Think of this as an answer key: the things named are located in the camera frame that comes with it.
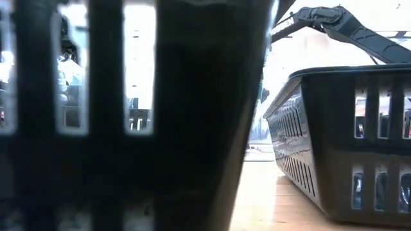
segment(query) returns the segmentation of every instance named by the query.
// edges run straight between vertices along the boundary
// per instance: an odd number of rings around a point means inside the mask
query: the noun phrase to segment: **wooden table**
[[[245,162],[232,215],[231,231],[271,230],[368,231],[395,229],[360,227],[329,221],[284,176],[275,162]]]

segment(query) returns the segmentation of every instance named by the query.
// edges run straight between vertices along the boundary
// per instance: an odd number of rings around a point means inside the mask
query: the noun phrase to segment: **black robotic arm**
[[[342,6],[301,8],[272,30],[276,42],[304,27],[326,33],[339,42],[350,43],[386,64],[411,62],[411,51],[363,26]]]

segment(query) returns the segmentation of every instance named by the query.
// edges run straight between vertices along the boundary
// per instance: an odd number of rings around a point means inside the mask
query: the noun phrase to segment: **basket slot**
[[[402,140],[404,126],[404,88],[401,79],[395,78],[389,109],[389,139]]]
[[[385,211],[387,206],[387,167],[378,164],[375,168],[375,200],[374,209]]]
[[[363,181],[364,181],[364,169],[363,166],[355,166],[353,168],[353,176],[352,176],[352,201],[351,201],[351,208],[352,209],[362,209],[363,205]]]

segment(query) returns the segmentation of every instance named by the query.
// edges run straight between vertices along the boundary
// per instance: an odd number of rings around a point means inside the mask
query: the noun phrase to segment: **plastic basket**
[[[331,219],[411,227],[410,74],[402,64],[301,70],[264,114],[277,165]],[[365,117],[356,118],[361,92]],[[388,117],[378,116],[384,92]]]

